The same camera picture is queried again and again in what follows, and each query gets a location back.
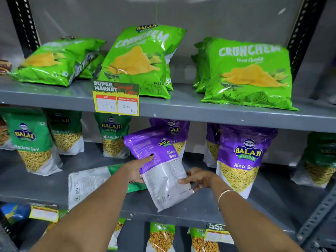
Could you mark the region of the green snack pouch white back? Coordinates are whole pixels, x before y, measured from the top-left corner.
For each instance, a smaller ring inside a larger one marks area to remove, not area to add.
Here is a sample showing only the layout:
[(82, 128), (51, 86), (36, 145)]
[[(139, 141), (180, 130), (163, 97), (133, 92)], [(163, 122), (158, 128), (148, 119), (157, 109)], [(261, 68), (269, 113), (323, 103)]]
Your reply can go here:
[(68, 210), (70, 211), (112, 176), (122, 164), (70, 173), (68, 176)]

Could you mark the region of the gold bangle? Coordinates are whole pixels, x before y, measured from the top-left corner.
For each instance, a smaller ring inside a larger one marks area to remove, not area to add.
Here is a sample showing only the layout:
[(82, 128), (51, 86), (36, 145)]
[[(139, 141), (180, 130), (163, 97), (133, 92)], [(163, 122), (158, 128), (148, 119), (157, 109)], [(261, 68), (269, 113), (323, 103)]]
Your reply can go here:
[(219, 212), (221, 211), (221, 210), (220, 210), (220, 206), (219, 206), (220, 200), (221, 200), (222, 196), (223, 196), (225, 193), (228, 193), (228, 192), (234, 192), (234, 193), (237, 193), (237, 191), (234, 190), (234, 189), (227, 189), (227, 190), (223, 191), (223, 192), (219, 195), (219, 197), (218, 197), (218, 199), (217, 199), (217, 207), (218, 207)]

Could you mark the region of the blue snack packet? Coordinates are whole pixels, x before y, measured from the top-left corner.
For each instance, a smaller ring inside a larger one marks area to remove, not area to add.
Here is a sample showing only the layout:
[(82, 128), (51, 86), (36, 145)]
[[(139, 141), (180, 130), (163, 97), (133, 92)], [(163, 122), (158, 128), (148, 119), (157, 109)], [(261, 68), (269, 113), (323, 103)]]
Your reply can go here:
[(0, 213), (2, 213), (9, 225), (23, 224), (31, 213), (29, 203), (0, 203)]

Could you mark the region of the light green snack pouch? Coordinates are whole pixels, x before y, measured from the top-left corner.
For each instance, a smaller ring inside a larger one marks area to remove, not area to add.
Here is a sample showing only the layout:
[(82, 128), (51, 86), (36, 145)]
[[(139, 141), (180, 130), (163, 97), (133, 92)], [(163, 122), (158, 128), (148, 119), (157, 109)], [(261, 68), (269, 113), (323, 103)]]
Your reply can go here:
[(175, 252), (174, 235), (175, 225), (151, 222), (145, 252)]
[(42, 236), (44, 236), (58, 221), (61, 220), (61, 218), (63, 218), (66, 214), (69, 213), (69, 210), (67, 209), (59, 209), (58, 211), (58, 220), (56, 222), (50, 222), (47, 226), (47, 228), (45, 229), (44, 233)]
[(220, 252), (219, 245), (215, 241), (205, 241), (205, 229), (189, 228), (191, 235), (191, 252)]
[(126, 222), (126, 219), (124, 218), (119, 218), (119, 221), (117, 222), (117, 225), (116, 225), (116, 228), (112, 234), (112, 237), (109, 241), (109, 244), (108, 244), (108, 250), (113, 250), (113, 251), (116, 251), (118, 249), (118, 243), (117, 243), (117, 240), (118, 240), (118, 236), (120, 234), (120, 231), (122, 229), (122, 227), (124, 226)]

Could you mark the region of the person's right hand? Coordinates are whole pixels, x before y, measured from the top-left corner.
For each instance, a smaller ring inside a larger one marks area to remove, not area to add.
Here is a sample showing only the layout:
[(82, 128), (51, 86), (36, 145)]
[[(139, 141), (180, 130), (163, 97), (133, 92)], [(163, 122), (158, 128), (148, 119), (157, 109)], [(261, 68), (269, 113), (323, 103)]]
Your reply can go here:
[(195, 186), (192, 187), (193, 191), (196, 192), (201, 188), (210, 188), (212, 185), (212, 179), (217, 175), (214, 172), (203, 170), (197, 167), (192, 167), (186, 172), (187, 177), (194, 177), (197, 179)]

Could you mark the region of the purple snack pouch white back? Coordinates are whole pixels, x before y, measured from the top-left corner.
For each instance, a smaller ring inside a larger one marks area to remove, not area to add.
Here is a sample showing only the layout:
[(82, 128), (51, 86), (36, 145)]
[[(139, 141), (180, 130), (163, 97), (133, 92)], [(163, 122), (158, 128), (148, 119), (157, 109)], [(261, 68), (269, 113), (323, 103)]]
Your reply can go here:
[(140, 174), (151, 198), (161, 212), (194, 194), (191, 185), (179, 184), (187, 177), (169, 129), (150, 127), (124, 136), (124, 144), (137, 159), (153, 154), (153, 159), (140, 168)]

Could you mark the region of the grey perforated shelf upright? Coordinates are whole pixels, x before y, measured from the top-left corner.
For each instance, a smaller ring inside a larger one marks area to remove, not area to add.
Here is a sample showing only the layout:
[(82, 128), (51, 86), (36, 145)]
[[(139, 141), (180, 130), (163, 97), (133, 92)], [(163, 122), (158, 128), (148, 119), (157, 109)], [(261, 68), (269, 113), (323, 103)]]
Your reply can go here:
[(299, 231), (295, 241), (302, 249), (312, 249), (317, 242), (318, 231), (326, 218), (336, 210), (336, 182), (331, 186), (326, 196), (310, 214)]

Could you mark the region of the yellow price tag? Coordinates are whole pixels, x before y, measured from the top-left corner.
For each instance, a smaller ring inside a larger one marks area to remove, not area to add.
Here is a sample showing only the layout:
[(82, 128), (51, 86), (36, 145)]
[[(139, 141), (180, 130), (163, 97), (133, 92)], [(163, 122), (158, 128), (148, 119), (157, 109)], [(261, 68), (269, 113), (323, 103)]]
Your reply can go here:
[(95, 112), (139, 116), (139, 85), (92, 80)]
[(222, 224), (208, 223), (205, 229), (204, 241), (209, 242), (221, 242), (227, 244), (234, 244), (233, 238), (231, 237), (226, 226)]
[(56, 208), (31, 204), (29, 218), (56, 223), (59, 219), (59, 211)]

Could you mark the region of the green chips bag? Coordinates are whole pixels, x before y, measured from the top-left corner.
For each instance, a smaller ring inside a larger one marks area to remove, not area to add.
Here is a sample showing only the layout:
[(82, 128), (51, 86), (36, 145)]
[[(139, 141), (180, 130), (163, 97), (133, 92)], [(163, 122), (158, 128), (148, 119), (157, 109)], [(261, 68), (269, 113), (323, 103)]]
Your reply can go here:
[(193, 62), (196, 63), (196, 76), (193, 84), (196, 93), (205, 93), (209, 82), (209, 58), (206, 52), (208, 45), (213, 41), (213, 37), (206, 37), (203, 41), (195, 43), (198, 53), (192, 55)]
[(171, 71), (170, 71), (169, 63), (170, 63), (171, 58), (173, 57), (175, 52), (176, 52), (176, 49), (172, 53), (165, 55), (166, 80), (164, 82), (164, 85), (165, 85), (166, 89), (169, 90), (169, 91), (173, 91), (173, 85), (172, 85), (172, 82), (171, 82)]
[(106, 51), (100, 51), (94, 59), (88, 63), (87, 67), (77, 76), (78, 79), (95, 79), (101, 70), (102, 63), (107, 55)]
[(19, 82), (69, 87), (105, 43), (91, 37), (62, 37), (40, 46), (9, 75)]
[(178, 48), (186, 29), (170, 25), (126, 28), (107, 53), (98, 80), (139, 85), (139, 95), (170, 99), (165, 55)]
[(207, 37), (202, 46), (203, 103), (299, 111), (292, 103), (292, 72), (281, 45)]

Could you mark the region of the person's right forearm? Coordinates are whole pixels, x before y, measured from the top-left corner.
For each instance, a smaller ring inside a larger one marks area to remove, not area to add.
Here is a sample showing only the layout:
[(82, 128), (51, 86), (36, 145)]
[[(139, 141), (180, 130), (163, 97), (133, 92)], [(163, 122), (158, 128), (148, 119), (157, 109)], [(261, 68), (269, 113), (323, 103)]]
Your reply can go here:
[[(231, 189), (221, 178), (212, 179), (216, 199)], [(280, 227), (235, 192), (225, 193), (219, 203), (226, 229), (239, 252), (304, 252)]]

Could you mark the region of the grey metal shelf board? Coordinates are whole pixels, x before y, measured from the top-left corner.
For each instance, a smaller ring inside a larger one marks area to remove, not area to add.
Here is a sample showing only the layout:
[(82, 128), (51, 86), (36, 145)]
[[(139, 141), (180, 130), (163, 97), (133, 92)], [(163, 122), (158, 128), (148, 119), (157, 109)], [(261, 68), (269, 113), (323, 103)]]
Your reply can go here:
[[(140, 97), (140, 116), (255, 127), (336, 133), (336, 106), (296, 98), (299, 111), (213, 104), (187, 84), (176, 84), (170, 100)], [(0, 76), (0, 104), (95, 112), (91, 83), (78, 80), (68, 88), (21, 83)]]
[[(86, 142), (84, 152), (76, 156), (61, 156), (61, 172), (43, 177), (28, 173), (17, 152), (0, 150), (0, 201), (51, 204), (66, 209), (70, 173), (132, 159), (132, 156), (127, 159), (103, 157), (99, 144)], [(247, 201), (288, 234), (296, 232), (298, 221), (264, 174), (258, 174)], [(200, 189), (161, 212), (158, 212), (147, 190), (132, 192), (125, 198), (121, 217), (197, 228), (205, 228), (207, 223), (224, 224), (217, 200), (209, 188)]]

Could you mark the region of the black perforated shelf upright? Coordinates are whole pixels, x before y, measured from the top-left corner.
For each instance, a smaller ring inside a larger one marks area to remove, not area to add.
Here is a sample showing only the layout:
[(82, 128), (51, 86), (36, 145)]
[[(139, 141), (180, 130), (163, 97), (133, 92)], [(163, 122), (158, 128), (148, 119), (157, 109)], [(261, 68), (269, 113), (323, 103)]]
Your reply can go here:
[(29, 0), (6, 0), (24, 58), (40, 47)]
[(293, 81), (303, 62), (326, 2), (327, 0), (303, 0), (299, 9), (287, 45)]

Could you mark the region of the brown snack packet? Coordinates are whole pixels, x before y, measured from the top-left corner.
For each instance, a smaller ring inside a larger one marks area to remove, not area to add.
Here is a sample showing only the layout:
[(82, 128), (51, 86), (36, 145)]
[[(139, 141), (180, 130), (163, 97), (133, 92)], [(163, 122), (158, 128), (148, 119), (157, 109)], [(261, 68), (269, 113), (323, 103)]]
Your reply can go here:
[(0, 59), (0, 75), (6, 75), (11, 72), (12, 64), (8, 60)]

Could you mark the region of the person's left hand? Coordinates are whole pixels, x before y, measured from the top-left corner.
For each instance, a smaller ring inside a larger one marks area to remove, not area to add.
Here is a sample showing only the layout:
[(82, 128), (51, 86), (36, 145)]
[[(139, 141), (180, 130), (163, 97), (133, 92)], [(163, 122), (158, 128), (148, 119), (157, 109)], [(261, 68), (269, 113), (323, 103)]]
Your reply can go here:
[(127, 162), (122, 168), (126, 170), (129, 183), (145, 183), (140, 173), (139, 159)]

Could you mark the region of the person's left forearm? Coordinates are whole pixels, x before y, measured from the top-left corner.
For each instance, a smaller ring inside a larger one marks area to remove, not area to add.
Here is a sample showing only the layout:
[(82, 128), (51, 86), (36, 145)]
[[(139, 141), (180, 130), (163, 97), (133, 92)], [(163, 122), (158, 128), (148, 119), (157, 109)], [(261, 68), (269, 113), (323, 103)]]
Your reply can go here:
[(58, 221), (29, 252), (107, 252), (130, 180), (131, 171), (123, 166)]

